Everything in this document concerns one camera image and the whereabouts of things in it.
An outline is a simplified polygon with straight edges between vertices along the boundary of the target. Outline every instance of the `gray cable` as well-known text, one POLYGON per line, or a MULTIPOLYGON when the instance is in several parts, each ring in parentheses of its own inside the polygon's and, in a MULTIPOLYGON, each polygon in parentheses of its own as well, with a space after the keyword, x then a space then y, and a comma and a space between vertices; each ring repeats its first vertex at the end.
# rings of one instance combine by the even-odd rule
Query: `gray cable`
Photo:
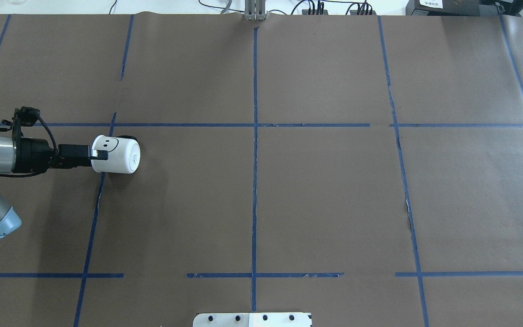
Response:
POLYGON ((231 2, 233 2, 233 0, 227 0, 227 5, 225 8, 223 8, 221 13, 226 13, 227 10, 229 10, 229 8, 231 7, 231 2))

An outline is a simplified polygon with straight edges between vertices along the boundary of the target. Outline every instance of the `white background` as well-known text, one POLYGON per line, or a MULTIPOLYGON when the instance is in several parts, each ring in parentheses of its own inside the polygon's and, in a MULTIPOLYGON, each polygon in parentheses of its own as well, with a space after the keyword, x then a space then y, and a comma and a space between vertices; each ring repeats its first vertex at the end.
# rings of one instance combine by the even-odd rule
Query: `white background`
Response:
MULTIPOLYGON (((108 13, 114 0, 27 0, 14 5, 14 0, 0 0, 0 13, 24 14, 99 14, 108 13)), ((225 6, 226 0, 202 0, 212 6, 225 6)), ((297 0, 266 0, 266 9, 280 9, 290 13, 297 0)), ((233 0, 231 8, 243 10, 243 0, 233 0)), ((369 0, 369 4, 379 15, 404 15, 407 0, 369 0)), ((300 5, 297 13, 307 6, 300 5)), ((330 15, 343 15, 348 4, 326 3, 330 15)), ((220 12, 201 6, 197 0, 118 0, 113 13, 131 14, 143 11, 156 13, 209 13, 220 12)))

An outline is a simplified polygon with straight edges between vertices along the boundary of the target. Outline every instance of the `light blue cap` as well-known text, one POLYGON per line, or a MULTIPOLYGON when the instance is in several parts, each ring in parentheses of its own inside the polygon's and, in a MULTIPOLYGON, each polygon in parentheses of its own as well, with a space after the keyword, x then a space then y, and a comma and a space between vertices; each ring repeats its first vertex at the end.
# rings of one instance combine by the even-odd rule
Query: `light blue cap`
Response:
POLYGON ((0 240, 21 226, 21 219, 11 207, 0 221, 0 240))

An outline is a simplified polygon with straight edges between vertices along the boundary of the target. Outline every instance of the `white sticker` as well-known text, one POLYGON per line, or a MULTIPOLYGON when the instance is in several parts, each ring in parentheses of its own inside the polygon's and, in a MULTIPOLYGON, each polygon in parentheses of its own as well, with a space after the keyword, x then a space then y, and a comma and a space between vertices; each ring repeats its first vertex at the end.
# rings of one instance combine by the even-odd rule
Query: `white sticker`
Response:
POLYGON ((421 6, 431 7, 431 8, 443 8, 443 0, 419 0, 421 6))

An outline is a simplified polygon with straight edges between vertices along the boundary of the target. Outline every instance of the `white metal bracket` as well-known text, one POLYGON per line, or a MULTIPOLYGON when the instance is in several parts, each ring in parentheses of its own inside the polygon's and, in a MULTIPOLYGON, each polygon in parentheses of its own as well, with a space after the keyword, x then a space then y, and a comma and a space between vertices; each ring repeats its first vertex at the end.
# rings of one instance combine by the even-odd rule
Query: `white metal bracket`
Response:
POLYGON ((312 327, 312 315, 304 312, 198 314, 193 327, 312 327))
POLYGON ((245 20, 266 20, 266 0, 245 0, 245 20))

